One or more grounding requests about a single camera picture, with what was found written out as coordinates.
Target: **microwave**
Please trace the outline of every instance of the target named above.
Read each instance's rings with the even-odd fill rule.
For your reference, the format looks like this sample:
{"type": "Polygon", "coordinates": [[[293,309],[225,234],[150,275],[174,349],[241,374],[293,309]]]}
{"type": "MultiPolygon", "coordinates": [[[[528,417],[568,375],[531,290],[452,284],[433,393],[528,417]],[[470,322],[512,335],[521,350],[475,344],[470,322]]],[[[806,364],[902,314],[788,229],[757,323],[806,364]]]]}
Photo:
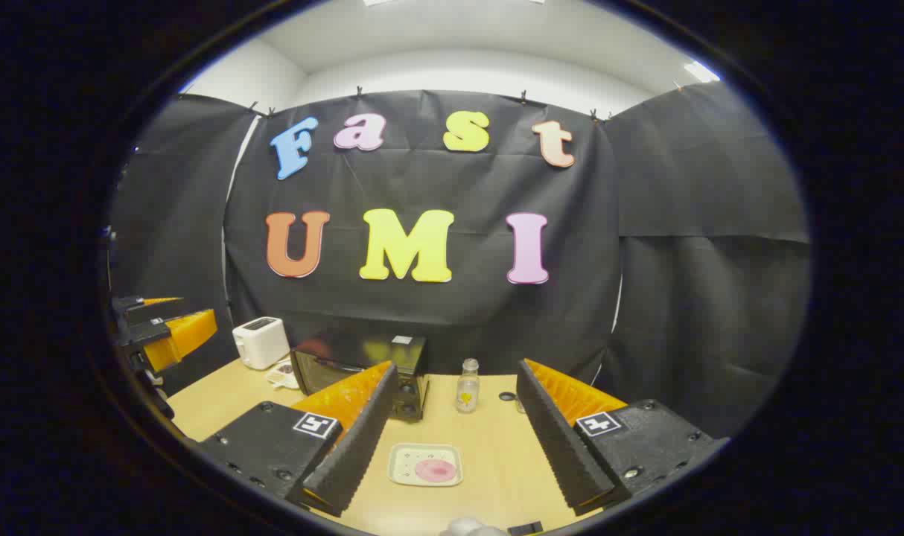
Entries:
{"type": "Polygon", "coordinates": [[[398,369],[398,391],[390,417],[402,421],[422,419],[429,389],[424,336],[329,331],[303,340],[292,350],[291,357],[296,382],[305,395],[391,360],[398,369]]]}

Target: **wooden table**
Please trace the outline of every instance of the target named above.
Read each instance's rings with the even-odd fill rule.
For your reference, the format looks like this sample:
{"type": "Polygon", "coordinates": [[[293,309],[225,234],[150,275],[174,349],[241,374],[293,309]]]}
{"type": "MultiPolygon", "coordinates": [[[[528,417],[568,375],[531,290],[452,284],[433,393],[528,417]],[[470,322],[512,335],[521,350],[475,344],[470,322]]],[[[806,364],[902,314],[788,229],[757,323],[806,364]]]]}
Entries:
{"type": "MultiPolygon", "coordinates": [[[[507,527],[540,521],[545,530],[574,523],[544,451],[528,418],[514,401],[515,375],[480,377],[479,405],[474,413],[455,410],[456,376],[429,376],[424,418],[409,424],[390,418],[353,502],[334,518],[354,529],[383,536],[438,536],[452,519],[470,516],[486,525],[507,527]],[[463,480],[449,488],[398,485],[386,475],[389,452],[398,442],[451,444],[462,457],[463,480]]],[[[170,397],[174,423],[190,438],[202,441],[261,401],[292,405],[299,391],[275,390],[265,372],[248,369],[240,360],[170,397]]]]}

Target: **plate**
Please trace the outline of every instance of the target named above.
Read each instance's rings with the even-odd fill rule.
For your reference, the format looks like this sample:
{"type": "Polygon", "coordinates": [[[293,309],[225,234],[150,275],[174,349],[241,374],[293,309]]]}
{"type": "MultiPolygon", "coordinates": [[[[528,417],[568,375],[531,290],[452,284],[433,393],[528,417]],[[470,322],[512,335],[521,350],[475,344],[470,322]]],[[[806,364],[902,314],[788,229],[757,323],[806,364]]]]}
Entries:
{"type": "Polygon", "coordinates": [[[395,484],[423,485],[428,488],[456,485],[462,481],[462,458],[459,451],[449,444],[416,444],[400,442],[394,444],[389,454],[389,466],[386,474],[395,484]],[[419,462],[440,461],[455,467],[455,476],[445,482],[429,482],[419,477],[416,466],[419,462]]]}

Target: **ceiling light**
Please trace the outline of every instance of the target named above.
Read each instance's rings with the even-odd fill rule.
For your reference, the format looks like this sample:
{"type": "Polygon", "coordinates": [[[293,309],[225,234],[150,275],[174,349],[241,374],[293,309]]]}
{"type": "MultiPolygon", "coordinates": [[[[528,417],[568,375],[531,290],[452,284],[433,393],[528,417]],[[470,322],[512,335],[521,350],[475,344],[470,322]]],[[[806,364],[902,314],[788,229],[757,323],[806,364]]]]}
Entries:
{"type": "Polygon", "coordinates": [[[686,68],[690,74],[696,76],[701,82],[715,82],[720,80],[720,76],[710,72],[710,70],[701,65],[699,61],[688,63],[684,65],[684,68],[686,68]]]}

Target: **black backdrop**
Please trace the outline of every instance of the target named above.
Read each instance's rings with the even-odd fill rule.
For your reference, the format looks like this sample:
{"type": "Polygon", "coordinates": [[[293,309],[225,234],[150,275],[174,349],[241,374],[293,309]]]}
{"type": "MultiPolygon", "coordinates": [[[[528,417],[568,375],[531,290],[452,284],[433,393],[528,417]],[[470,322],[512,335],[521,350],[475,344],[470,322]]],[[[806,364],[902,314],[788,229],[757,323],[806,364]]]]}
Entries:
{"type": "MultiPolygon", "coordinates": [[[[134,194],[126,188],[116,206],[167,198],[176,201],[182,221],[152,220],[152,233],[170,228],[170,235],[155,244],[139,268],[141,284],[132,288],[181,289],[197,308],[218,309],[217,340],[171,369],[171,392],[237,356],[233,325],[271,315],[285,320],[292,343],[332,326],[424,334],[429,370],[437,373],[458,372],[469,356],[478,357],[482,373],[512,373],[517,359],[531,357],[595,380],[623,400],[659,399],[721,436],[738,430],[768,394],[799,333],[810,274],[795,174],[759,118],[722,83],[669,92],[599,121],[558,106],[467,92],[388,92],[299,106],[259,120],[226,209],[222,200],[238,153],[226,146],[240,146],[251,113],[213,99],[182,99],[165,114],[190,118],[167,119],[183,125],[177,131],[182,162],[155,173],[136,167],[146,159],[137,156],[128,176],[151,172],[141,180],[159,189],[134,194]],[[210,119],[185,108],[199,102],[209,106],[210,119]],[[443,146],[445,118],[459,109],[488,115],[490,142],[482,152],[443,146]],[[336,148],[333,136],[344,120],[363,112],[387,119],[383,146],[336,148]],[[308,116],[319,120],[309,162],[279,181],[270,140],[308,116]],[[238,119],[234,128],[227,118],[238,119]],[[565,150],[577,162],[567,169],[544,161],[531,132],[550,119],[574,136],[565,150]],[[175,170],[179,185],[160,179],[175,170]],[[395,210],[407,231],[423,211],[452,211],[452,281],[361,279],[368,240],[363,213],[376,208],[395,210]],[[264,218],[313,210],[331,215],[319,267],[306,278],[281,278],[265,261],[264,218]],[[504,218],[514,211],[548,218],[546,284],[506,280],[513,237],[504,218]],[[221,214],[233,325],[221,322],[221,214]],[[199,233],[207,240],[194,240],[199,233]],[[175,281],[166,255],[190,257],[188,265],[196,267],[175,281]],[[146,281],[164,284],[152,288],[146,281]]],[[[169,136],[170,129],[157,126],[163,123],[144,134],[142,145],[169,136]]],[[[290,257],[302,254],[303,241],[297,223],[290,257]]],[[[125,243],[142,250],[148,244],[125,243]]]]}

